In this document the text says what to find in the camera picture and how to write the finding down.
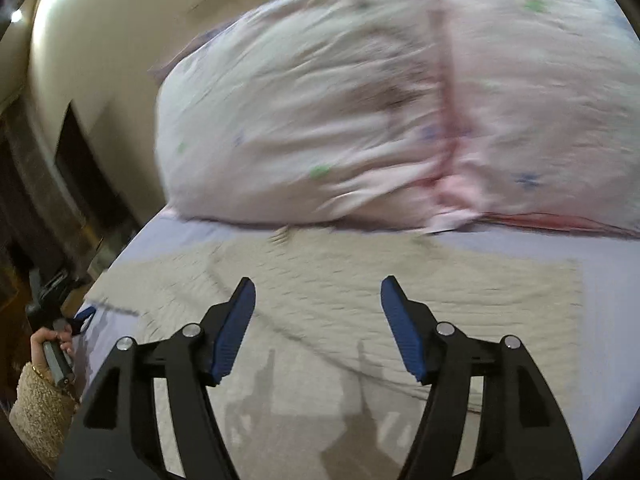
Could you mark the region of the person's left hand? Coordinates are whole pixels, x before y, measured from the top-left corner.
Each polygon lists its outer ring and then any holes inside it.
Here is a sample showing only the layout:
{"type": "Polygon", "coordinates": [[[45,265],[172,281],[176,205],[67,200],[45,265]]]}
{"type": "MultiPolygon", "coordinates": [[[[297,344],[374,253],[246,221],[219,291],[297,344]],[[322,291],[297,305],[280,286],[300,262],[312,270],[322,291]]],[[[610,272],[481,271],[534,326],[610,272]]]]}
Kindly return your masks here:
{"type": "Polygon", "coordinates": [[[41,327],[30,336],[30,352],[32,352],[30,362],[43,374],[47,374],[49,371],[43,350],[43,345],[46,342],[52,342],[52,344],[58,346],[58,348],[70,358],[72,358],[75,353],[72,328],[68,324],[65,324],[60,330],[50,330],[50,328],[41,327]]]}

